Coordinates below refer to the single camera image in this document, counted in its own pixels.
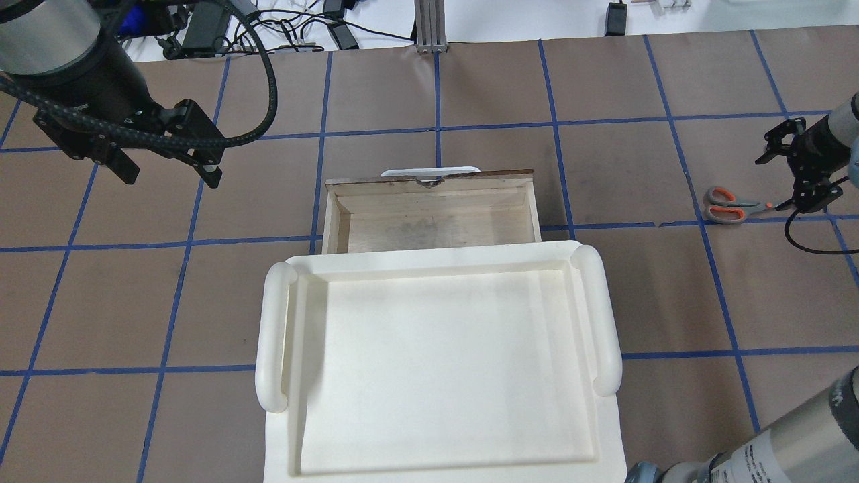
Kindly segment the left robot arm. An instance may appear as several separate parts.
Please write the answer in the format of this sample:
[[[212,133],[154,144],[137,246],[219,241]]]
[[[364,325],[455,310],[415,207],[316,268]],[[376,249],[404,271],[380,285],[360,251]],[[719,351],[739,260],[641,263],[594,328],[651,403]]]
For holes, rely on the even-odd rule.
[[[190,166],[212,189],[218,186],[221,148],[157,147],[73,120],[74,114],[87,114],[156,136],[223,137],[196,101],[172,108],[156,102],[141,71],[88,2],[3,1],[1,37],[4,78],[61,107],[59,113],[37,108],[33,122],[65,155],[88,158],[133,184],[140,169],[126,150],[148,150]]]

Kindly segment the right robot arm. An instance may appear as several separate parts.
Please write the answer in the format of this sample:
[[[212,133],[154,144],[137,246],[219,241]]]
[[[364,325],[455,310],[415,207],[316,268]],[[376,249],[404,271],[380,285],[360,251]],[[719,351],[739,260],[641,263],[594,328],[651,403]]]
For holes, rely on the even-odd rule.
[[[804,118],[790,118],[764,138],[765,151],[756,163],[785,157],[794,182],[790,198],[760,210],[789,211],[783,233],[795,245],[791,224],[798,215],[822,211],[842,195],[843,182],[857,184],[857,96],[810,127]],[[638,462],[626,481],[856,482],[857,432],[857,369],[852,369],[736,449],[668,470]]]

